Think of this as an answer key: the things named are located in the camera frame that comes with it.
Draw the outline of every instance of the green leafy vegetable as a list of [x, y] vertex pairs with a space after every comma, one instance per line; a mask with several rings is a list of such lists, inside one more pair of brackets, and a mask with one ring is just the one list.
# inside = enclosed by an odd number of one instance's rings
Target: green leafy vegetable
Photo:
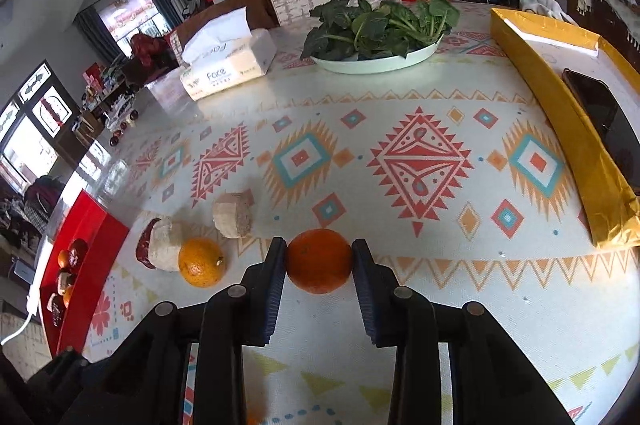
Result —
[[359, 60], [402, 56], [436, 43], [456, 26], [460, 12], [448, 0], [418, 0], [415, 12], [393, 0], [373, 9], [366, 0], [331, 0], [310, 11], [322, 21], [306, 36], [300, 58]]
[[358, 8], [360, 8], [364, 13], [368, 13], [373, 11], [371, 4], [369, 4], [368, 0], [358, 0]]

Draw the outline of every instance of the plate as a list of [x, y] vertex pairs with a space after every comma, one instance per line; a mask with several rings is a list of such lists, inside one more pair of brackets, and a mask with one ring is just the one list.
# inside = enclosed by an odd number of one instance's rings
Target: plate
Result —
[[402, 56], [388, 56], [387, 58], [376, 58], [373, 60], [340, 61], [321, 60], [314, 56], [311, 58], [321, 68], [331, 72], [340, 72], [341, 74], [374, 74], [377, 72], [396, 71], [396, 69], [408, 68], [425, 61], [436, 52], [441, 40], [442, 37], [431, 46], [407, 53], [406, 58], [402, 58]]

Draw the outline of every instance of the smartphone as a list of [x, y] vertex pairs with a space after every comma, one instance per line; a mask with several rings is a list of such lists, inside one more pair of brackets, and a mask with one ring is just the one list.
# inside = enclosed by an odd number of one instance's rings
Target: smartphone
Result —
[[640, 195], [640, 143], [607, 84], [571, 69], [562, 72], [562, 80], [591, 119], [626, 182]]

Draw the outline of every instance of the table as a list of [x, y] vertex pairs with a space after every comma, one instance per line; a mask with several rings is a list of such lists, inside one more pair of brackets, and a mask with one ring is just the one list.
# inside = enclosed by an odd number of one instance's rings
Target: table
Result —
[[[175, 73], [142, 91], [137, 127], [84, 172], [117, 205], [110, 211], [131, 219], [84, 354], [112, 353], [163, 299], [192, 305], [239, 281], [271, 237], [326, 227], [367, 239], [380, 264], [434, 302], [486, 305], [571, 416], [598, 423], [638, 360], [638, 254], [591, 246], [558, 140], [491, 40], [489, 8], [458, 6], [460, 25], [438, 53], [401, 71], [336, 75], [300, 61], [315, 22], [305, 20], [272, 31], [278, 53], [263, 78], [198, 103]], [[221, 146], [225, 157], [210, 153]], [[398, 155], [409, 146], [415, 159]], [[298, 165], [280, 166], [292, 151]], [[252, 235], [224, 239], [212, 201], [246, 190]], [[218, 286], [195, 289], [136, 261], [156, 216], [220, 243], [228, 270]], [[386, 423], [394, 351], [369, 342], [351, 281], [313, 296], [286, 279], [271, 344], [245, 348], [244, 369], [248, 410], [262, 423]]]

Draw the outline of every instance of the red cloth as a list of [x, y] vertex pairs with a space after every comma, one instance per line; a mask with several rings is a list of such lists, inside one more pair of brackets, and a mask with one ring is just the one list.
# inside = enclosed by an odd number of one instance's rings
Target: red cloth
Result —
[[168, 44], [163, 38], [153, 38], [144, 33], [136, 33], [131, 37], [131, 50], [145, 68], [152, 68], [154, 62], [152, 56], [161, 55], [168, 49]]

